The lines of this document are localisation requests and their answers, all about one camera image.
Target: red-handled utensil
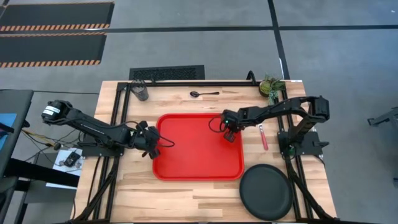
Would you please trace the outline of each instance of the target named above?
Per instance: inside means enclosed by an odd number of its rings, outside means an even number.
[[[262,140],[262,145],[264,146],[264,149],[268,151],[268,144],[267,144],[267,139],[266,135],[264,134],[264,130],[262,128],[262,124],[259,124],[259,129],[260,129],[260,135],[261,135],[261,140]]]

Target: potted plant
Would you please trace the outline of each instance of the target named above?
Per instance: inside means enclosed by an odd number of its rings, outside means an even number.
[[[263,97],[268,97],[270,105],[273,105],[274,100],[278,98],[279,90],[285,90],[285,82],[282,82],[280,78],[266,75],[264,80],[260,82],[259,93]]]

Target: floor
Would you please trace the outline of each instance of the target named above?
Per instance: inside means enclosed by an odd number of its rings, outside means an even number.
[[[10,0],[62,2],[62,0]],[[280,26],[366,26],[398,24],[394,0],[278,0]],[[116,0],[111,28],[181,26],[271,26],[266,0]],[[398,30],[282,30],[291,79],[303,80],[308,95],[330,101],[331,119],[317,125],[326,172],[342,220],[395,223],[398,219],[396,133],[388,123],[366,121],[398,106]],[[205,65],[207,79],[242,79],[252,70],[282,77],[274,32],[217,31],[108,34],[98,66],[5,68],[0,88],[99,92],[103,80],[126,80],[133,67]],[[37,133],[59,138],[71,129],[46,126],[40,114],[48,100],[68,100],[94,114],[96,95],[35,93],[27,120]],[[21,136],[13,157],[26,159],[37,149]],[[15,193],[5,223],[12,223],[21,194]],[[28,206],[24,223],[67,220],[64,203]]]

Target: spoon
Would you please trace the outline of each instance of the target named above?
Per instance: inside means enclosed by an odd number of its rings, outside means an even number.
[[[197,91],[192,91],[189,93],[189,95],[193,96],[193,97],[198,97],[200,95],[219,95],[219,92],[214,92],[214,93],[198,93]]]

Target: black plate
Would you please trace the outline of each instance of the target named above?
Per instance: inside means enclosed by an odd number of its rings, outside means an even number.
[[[283,218],[293,202],[293,191],[285,174],[267,164],[252,166],[243,174],[239,194],[246,209],[261,220]]]

